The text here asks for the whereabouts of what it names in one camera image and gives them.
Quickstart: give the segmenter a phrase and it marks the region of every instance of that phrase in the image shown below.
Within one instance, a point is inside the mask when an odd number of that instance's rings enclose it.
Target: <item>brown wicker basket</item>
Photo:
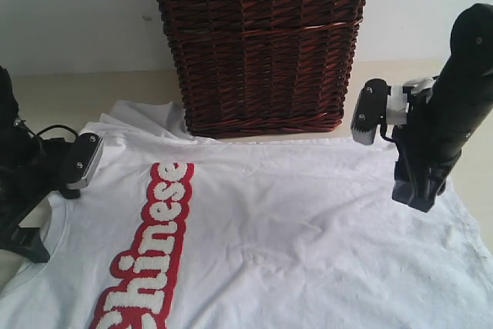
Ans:
[[[200,136],[331,131],[364,0],[158,0]]]

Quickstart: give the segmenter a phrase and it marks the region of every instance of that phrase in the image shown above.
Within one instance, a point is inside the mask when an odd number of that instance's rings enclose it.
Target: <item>beige table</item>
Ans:
[[[282,136],[281,139],[349,136],[354,104],[368,79],[381,77],[389,84],[397,85],[409,79],[435,75],[442,66],[443,61],[433,60],[356,62],[343,125],[332,133],[297,134]],[[14,90],[22,118],[28,120],[34,131],[55,123],[81,129],[88,121],[98,120],[101,112],[108,112],[117,99],[156,104],[180,101],[173,71],[19,77],[14,78]],[[264,140],[279,138],[262,137]],[[453,172],[455,189],[478,219],[481,235],[490,250],[493,249],[493,206],[490,204],[493,200],[492,142],[493,116],[489,116],[465,147],[464,155]],[[44,202],[25,219],[23,225],[39,226],[48,217],[49,205]],[[21,262],[22,259],[13,253],[0,250],[0,289],[14,275]]]

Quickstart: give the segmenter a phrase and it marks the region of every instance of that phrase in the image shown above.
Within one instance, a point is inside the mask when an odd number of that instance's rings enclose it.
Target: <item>white wall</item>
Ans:
[[[356,58],[447,58],[475,2],[493,0],[367,0]],[[155,0],[0,0],[0,15],[0,64],[17,75],[173,67]]]

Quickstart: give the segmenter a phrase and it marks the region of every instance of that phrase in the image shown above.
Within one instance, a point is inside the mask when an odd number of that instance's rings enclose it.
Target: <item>white t-shirt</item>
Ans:
[[[53,193],[47,264],[0,294],[0,327],[487,328],[493,263],[449,187],[391,200],[393,146],[219,143],[175,106],[116,105],[79,200]]]

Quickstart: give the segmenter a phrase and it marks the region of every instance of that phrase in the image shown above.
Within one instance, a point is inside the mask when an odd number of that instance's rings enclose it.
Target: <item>table surface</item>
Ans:
[[[309,139],[350,136],[350,118],[361,87],[368,79],[380,77],[389,85],[400,85],[409,79],[434,76],[443,66],[439,60],[398,62],[355,62],[351,73],[343,124],[332,133],[305,133],[288,136],[262,136],[239,140]],[[60,123],[81,129],[88,121],[99,120],[118,99],[163,104],[180,101],[174,71],[125,72],[71,76],[28,76],[13,78],[15,96],[22,118],[33,131]],[[53,136],[64,132],[53,132]],[[464,147],[464,154],[454,168],[452,178],[458,195],[478,220],[481,237],[493,249],[493,115],[479,127]],[[43,201],[23,221],[22,226],[41,226],[50,217],[48,203]],[[0,250],[0,289],[17,271],[22,259]]]

